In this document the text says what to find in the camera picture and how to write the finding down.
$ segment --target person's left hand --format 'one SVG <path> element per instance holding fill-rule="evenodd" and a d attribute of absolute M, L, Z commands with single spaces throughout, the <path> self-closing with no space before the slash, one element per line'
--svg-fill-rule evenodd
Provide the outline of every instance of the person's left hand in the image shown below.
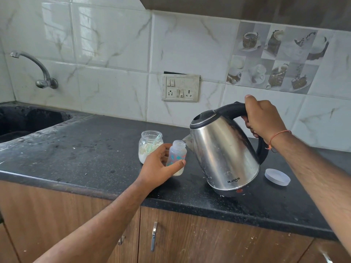
<path fill-rule="evenodd" d="M 162 185 L 173 174 L 185 166 L 185 160 L 165 167 L 168 160 L 169 148 L 172 144 L 166 143 L 159 146 L 154 152 L 147 156 L 136 182 L 141 183 L 150 192 Z"/>

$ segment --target white plastic lid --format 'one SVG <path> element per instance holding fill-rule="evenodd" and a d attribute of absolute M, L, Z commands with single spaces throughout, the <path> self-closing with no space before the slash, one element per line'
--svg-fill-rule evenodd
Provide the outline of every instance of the white plastic lid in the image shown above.
<path fill-rule="evenodd" d="M 264 176 L 279 186 L 287 186 L 290 183 L 290 177 L 285 173 L 278 171 L 276 169 L 266 169 Z"/>

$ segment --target cabinet door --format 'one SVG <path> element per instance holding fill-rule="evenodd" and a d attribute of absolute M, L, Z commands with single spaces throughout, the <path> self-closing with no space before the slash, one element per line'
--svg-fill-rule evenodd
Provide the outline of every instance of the cabinet door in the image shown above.
<path fill-rule="evenodd" d="M 3 224 L 0 224 L 0 262 L 19 263 Z"/>
<path fill-rule="evenodd" d="M 299 263 L 330 263 L 327 255 L 333 263 L 350 263 L 351 256 L 339 242 L 315 239 Z"/>
<path fill-rule="evenodd" d="M 141 207 L 139 263 L 296 263 L 313 238 Z M 151 238 L 157 222 L 154 252 Z"/>
<path fill-rule="evenodd" d="M 0 210 L 22 263 L 33 262 L 103 210 L 109 200 L 0 181 Z M 137 262 L 140 209 L 109 263 Z"/>

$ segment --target switch plate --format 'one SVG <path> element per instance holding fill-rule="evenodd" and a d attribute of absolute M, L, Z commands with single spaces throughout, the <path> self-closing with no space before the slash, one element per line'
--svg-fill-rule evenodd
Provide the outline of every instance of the switch plate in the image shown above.
<path fill-rule="evenodd" d="M 199 98 L 199 75 L 162 75 L 162 100 L 197 102 Z"/>

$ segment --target sink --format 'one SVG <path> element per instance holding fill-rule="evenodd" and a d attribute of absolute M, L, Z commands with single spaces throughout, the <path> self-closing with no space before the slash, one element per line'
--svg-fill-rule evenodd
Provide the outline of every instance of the sink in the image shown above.
<path fill-rule="evenodd" d="M 0 106 L 0 143 L 7 142 L 71 119 L 62 111 L 8 104 Z"/>

